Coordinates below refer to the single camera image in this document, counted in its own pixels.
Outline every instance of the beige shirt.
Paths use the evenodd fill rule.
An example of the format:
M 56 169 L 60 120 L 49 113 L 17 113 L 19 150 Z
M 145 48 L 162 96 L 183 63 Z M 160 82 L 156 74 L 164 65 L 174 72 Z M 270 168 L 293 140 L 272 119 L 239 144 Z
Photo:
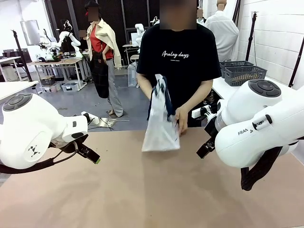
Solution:
M 91 35 L 91 32 L 92 32 L 95 24 L 97 24 L 97 23 L 92 22 L 90 27 L 87 29 L 86 42 L 87 42 L 87 46 L 89 48 L 90 59 L 92 59 L 92 57 L 93 57 L 90 35 Z M 103 19 L 101 19 L 101 21 L 96 25 L 95 36 L 102 42 L 106 43 L 107 46 L 109 46 L 109 48 L 113 50 L 114 66 L 116 68 L 122 67 L 122 58 L 121 58 L 118 46 L 116 44 L 115 32 Z

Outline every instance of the gray pants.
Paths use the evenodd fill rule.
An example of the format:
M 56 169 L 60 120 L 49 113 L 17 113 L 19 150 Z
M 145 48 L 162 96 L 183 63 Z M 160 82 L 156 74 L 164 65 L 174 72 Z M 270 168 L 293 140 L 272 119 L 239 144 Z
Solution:
M 124 113 L 124 109 L 122 104 L 120 103 L 120 100 L 118 98 L 118 93 L 115 87 L 115 69 L 114 69 L 114 63 L 113 60 L 107 60 L 107 65 L 109 66 L 109 97 L 108 102 L 112 106 L 115 114 L 118 117 L 121 117 Z

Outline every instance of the black plastic crate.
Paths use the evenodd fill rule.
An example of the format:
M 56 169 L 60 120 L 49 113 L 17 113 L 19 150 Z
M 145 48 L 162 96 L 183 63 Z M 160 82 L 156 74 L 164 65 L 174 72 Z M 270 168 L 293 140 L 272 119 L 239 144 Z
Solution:
M 265 79 L 267 70 L 257 66 L 234 66 L 225 68 L 225 82 L 230 86 L 241 86 L 251 79 Z
M 225 68 L 226 67 L 253 66 L 253 64 L 249 63 L 248 61 L 232 61 L 232 62 L 220 62 L 219 66 L 220 66 L 220 70 L 222 72 L 222 78 L 225 78 Z

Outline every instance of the white drawstring pouch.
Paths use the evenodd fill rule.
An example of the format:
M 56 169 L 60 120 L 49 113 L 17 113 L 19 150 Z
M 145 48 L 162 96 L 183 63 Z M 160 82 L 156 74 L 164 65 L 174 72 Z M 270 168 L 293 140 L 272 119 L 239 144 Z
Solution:
M 155 75 L 157 85 L 152 91 L 148 128 L 142 145 L 143 152 L 172 151 L 180 148 L 178 124 L 172 109 L 165 77 Z

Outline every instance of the man in black t-shirt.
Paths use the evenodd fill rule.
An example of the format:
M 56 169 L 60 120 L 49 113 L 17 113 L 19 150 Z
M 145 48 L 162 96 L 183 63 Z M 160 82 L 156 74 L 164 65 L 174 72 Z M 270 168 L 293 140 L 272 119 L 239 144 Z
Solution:
M 156 85 L 155 74 L 167 78 L 180 133 L 188 127 L 200 126 L 190 112 L 202 106 L 213 79 L 221 76 L 213 33 L 199 24 L 196 29 L 183 29 L 192 19 L 196 22 L 188 1 L 179 0 L 171 5 L 172 0 L 164 0 L 161 23 L 148 29 L 142 38 L 137 67 L 138 84 L 149 99 Z

